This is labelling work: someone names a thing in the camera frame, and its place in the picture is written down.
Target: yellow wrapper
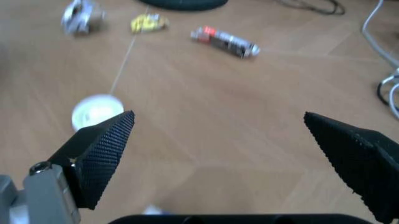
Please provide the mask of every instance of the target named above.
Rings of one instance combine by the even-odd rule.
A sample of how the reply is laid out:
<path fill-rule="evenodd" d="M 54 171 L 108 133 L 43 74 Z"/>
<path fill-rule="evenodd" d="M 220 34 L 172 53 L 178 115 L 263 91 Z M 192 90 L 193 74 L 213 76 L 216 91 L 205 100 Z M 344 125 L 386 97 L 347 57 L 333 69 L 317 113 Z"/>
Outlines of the yellow wrapper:
<path fill-rule="evenodd" d="M 133 33 L 160 30 L 168 26 L 169 20 L 158 14 L 142 14 L 133 19 L 130 23 Z"/>

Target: black cable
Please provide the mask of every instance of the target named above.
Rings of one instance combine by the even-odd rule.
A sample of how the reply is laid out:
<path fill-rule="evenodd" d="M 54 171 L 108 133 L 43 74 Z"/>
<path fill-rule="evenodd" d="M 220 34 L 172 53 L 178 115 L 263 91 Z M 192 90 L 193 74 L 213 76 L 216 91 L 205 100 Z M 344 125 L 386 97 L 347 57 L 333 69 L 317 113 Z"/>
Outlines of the black cable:
<path fill-rule="evenodd" d="M 277 0 L 278 3 L 291 7 L 291 8 L 298 8 L 298 9 L 304 9 L 304 10 L 309 10 L 309 11 L 314 11 L 322 15 L 344 15 L 345 14 L 345 7 L 339 3 L 337 0 L 326 0 L 327 2 L 330 2 L 333 6 L 333 10 L 326 10 L 319 8 L 317 6 L 314 6 L 312 4 L 309 4 L 303 0 Z"/>
<path fill-rule="evenodd" d="M 397 79 L 397 78 L 399 78 L 399 76 L 393 76 L 393 77 L 392 77 L 392 80 L 393 80 L 393 79 Z M 389 102 L 388 102 L 386 99 L 384 99 L 384 97 L 383 97 L 382 94 L 381 94 L 381 88 L 382 88 L 383 85 L 385 85 L 386 83 L 390 82 L 391 80 L 389 80 L 388 82 L 384 82 L 384 81 L 385 81 L 385 80 L 383 80 L 382 82 L 380 82 L 380 83 L 378 84 L 378 86 L 377 86 L 377 97 L 378 97 L 379 100 L 381 100 L 381 102 L 382 102 L 383 104 L 389 105 Z"/>

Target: cable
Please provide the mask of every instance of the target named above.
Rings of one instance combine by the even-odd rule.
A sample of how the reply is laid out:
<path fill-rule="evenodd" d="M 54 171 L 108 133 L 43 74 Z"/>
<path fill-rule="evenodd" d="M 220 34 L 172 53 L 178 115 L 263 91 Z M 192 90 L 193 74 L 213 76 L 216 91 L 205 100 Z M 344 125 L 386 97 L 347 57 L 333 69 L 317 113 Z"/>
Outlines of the cable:
<path fill-rule="evenodd" d="M 389 106 L 391 107 L 391 111 L 393 114 L 395 114 L 396 118 L 399 119 L 399 110 L 397 109 L 397 107 L 395 106 L 395 101 L 393 99 L 393 95 L 395 94 L 395 90 L 399 88 L 399 83 L 395 84 L 391 91 L 389 91 Z"/>
<path fill-rule="evenodd" d="M 374 48 L 374 50 L 380 54 L 381 57 L 383 57 L 385 60 L 387 60 L 388 63 L 391 64 L 394 68 L 397 68 L 397 67 L 399 67 L 399 61 L 396 60 L 395 58 L 393 58 L 391 55 L 389 55 L 388 52 L 384 51 L 377 44 L 376 40 L 374 40 L 374 38 L 367 31 L 367 26 L 369 25 L 370 20 L 377 13 L 377 11 L 381 8 L 383 2 L 384 2 L 384 0 L 379 0 L 378 4 L 374 8 L 374 10 L 370 13 L 369 17 L 367 17 L 366 21 L 364 21 L 364 24 L 362 26 L 362 34 L 366 38 L 366 40 L 370 43 L 370 45 Z"/>
<path fill-rule="evenodd" d="M 391 82 L 392 80 L 398 79 L 398 78 L 399 78 L 399 75 L 392 75 L 392 76 L 389 76 L 388 78 L 382 80 L 382 81 L 378 84 L 378 86 L 377 86 L 377 97 L 381 100 L 381 102 L 382 102 L 383 104 L 389 105 L 389 102 L 386 101 L 386 100 L 384 99 L 384 97 L 382 96 L 382 94 L 381 94 L 381 88 L 382 88 L 385 84 L 387 84 L 388 82 Z"/>
<path fill-rule="evenodd" d="M 277 0 L 278 3 L 280 3 L 284 6 L 314 11 L 314 12 L 317 12 L 322 15 L 344 15 L 345 14 L 345 7 L 341 3 L 339 3 L 337 0 L 325 0 L 325 1 L 330 2 L 333 5 L 334 9 L 326 10 L 323 8 L 319 8 L 319 7 L 309 4 L 303 0 Z"/>

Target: wood grain surface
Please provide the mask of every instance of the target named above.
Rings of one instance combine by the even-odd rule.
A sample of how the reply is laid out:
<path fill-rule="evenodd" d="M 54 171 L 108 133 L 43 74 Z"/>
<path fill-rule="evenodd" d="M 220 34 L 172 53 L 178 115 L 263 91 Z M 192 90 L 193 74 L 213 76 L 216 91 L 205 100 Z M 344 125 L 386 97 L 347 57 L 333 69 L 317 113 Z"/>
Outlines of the wood grain surface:
<path fill-rule="evenodd" d="M 399 123 L 376 97 L 392 68 L 360 34 L 376 0 L 347 0 L 344 16 L 230 0 L 179 13 L 135 0 L 100 0 L 106 26 L 64 35 L 67 0 L 0 2 L 0 173 L 18 187 L 28 168 L 74 131 L 71 111 L 109 93 L 136 113 L 121 164 L 82 223 L 139 214 L 343 213 L 376 222 L 331 168 L 303 123 L 305 111 L 378 130 L 399 141 Z M 148 10 L 168 30 L 134 37 L 129 22 Z M 399 2 L 386 1 L 370 30 L 399 56 Z M 190 40 L 210 25 L 256 42 L 241 60 Z"/>

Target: black round object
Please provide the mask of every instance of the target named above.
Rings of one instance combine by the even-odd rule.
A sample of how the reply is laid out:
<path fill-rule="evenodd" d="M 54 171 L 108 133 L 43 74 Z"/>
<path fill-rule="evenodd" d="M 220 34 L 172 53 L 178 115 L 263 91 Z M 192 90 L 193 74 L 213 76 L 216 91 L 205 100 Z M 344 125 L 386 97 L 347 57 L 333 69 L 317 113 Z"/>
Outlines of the black round object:
<path fill-rule="evenodd" d="M 144 3 L 171 10 L 203 11 L 220 7 L 228 0 L 140 0 Z"/>

